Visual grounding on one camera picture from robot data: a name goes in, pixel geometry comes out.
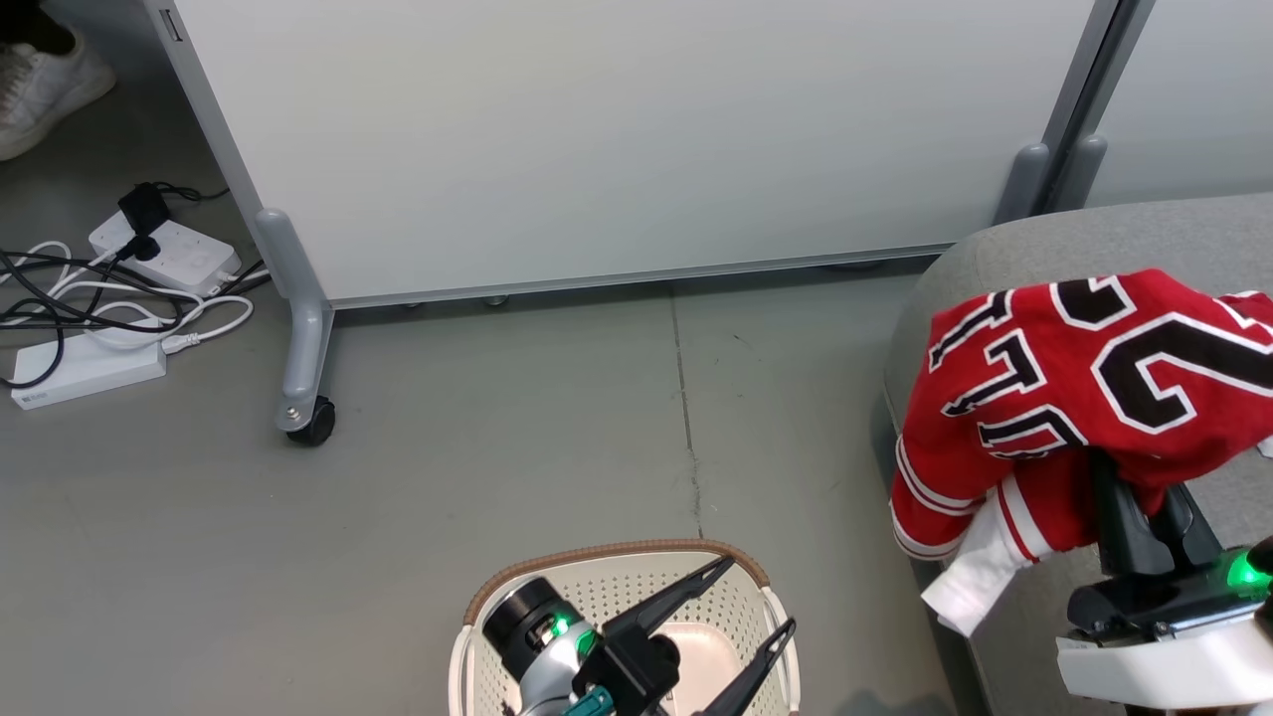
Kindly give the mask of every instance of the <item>shoelace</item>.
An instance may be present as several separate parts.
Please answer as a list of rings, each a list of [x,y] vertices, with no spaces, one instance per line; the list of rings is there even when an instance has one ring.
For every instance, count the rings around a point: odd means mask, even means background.
[[[0,45],[0,116],[8,112],[18,98],[18,89],[31,74],[31,62],[13,50]]]

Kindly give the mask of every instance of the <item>gray ottoman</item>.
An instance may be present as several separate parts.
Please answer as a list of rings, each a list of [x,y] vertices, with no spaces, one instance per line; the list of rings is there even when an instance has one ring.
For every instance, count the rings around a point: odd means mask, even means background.
[[[897,324],[885,375],[894,426],[905,418],[934,312],[993,290],[1151,266],[1211,294],[1273,293],[1273,194],[1050,214],[964,240],[928,269]],[[1248,451],[1192,489],[1225,547],[1273,534],[1273,460]],[[992,712],[1123,713],[1071,697],[1057,673],[1069,592],[1099,578],[1095,549],[1017,576],[971,640]]]

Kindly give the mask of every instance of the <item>shoe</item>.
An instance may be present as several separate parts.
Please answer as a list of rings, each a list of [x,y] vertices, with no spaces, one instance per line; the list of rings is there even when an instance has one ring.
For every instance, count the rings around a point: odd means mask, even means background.
[[[70,55],[0,46],[0,162],[39,144],[64,117],[115,87],[115,73],[75,34]]]

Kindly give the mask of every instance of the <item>red jersey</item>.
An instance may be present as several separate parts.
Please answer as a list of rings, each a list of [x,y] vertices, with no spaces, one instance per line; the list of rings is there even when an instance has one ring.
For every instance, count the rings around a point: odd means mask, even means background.
[[[1166,485],[1273,434],[1270,326],[1267,296],[1217,299],[1156,269],[938,313],[897,440],[899,544],[947,557],[987,498],[1029,561],[1095,541],[1083,446],[1153,513]]]

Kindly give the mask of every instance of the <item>white partition board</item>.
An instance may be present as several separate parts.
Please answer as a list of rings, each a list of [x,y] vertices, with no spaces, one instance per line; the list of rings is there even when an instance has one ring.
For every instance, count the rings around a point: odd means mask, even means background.
[[[177,0],[327,296],[957,241],[1091,3]]]
[[[1087,206],[1273,190],[1273,3],[1157,0],[1096,134]]]

